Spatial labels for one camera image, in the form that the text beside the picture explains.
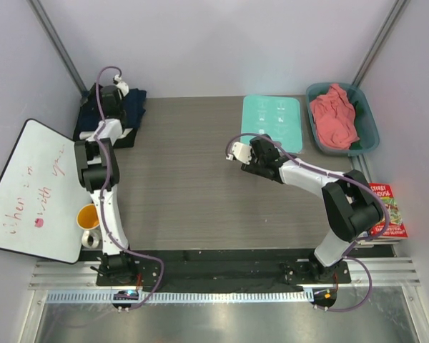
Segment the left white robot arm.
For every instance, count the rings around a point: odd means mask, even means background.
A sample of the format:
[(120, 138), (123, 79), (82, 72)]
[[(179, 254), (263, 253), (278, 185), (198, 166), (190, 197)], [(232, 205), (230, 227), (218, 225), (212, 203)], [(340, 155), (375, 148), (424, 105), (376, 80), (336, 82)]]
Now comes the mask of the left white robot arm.
[(93, 92), (99, 122), (95, 130), (74, 142), (74, 153), (79, 183), (89, 193), (96, 217), (83, 229), (97, 231), (94, 241), (110, 257), (125, 253), (129, 247), (119, 213), (120, 172), (114, 154), (114, 144), (124, 133), (126, 113), (122, 102), (129, 87), (123, 81), (115, 81), (109, 86), (95, 84)]

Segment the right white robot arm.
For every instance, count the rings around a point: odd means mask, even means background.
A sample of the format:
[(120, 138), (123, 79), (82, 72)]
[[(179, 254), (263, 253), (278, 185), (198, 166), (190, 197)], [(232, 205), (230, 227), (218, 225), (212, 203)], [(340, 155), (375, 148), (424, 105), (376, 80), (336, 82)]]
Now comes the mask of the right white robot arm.
[(227, 158), (240, 161), (245, 172), (303, 189), (323, 201), (330, 229), (308, 265), (316, 282), (327, 281), (355, 240), (385, 218), (386, 209), (362, 172), (335, 172), (308, 164), (268, 135), (257, 135), (248, 144), (233, 143)]

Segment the navy blue t shirt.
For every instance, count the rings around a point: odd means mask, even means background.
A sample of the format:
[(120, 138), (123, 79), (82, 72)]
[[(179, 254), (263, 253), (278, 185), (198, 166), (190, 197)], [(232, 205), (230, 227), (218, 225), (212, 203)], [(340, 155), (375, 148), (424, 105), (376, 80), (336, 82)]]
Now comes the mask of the navy blue t shirt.
[[(82, 94), (82, 105), (80, 106), (76, 126), (73, 136), (79, 138), (81, 132), (94, 131), (100, 121), (95, 89)], [(122, 121), (123, 129), (138, 129), (141, 125), (142, 117), (146, 110), (144, 103), (147, 98), (147, 92), (139, 89), (131, 89), (128, 95), (122, 101), (122, 108), (126, 117)]]

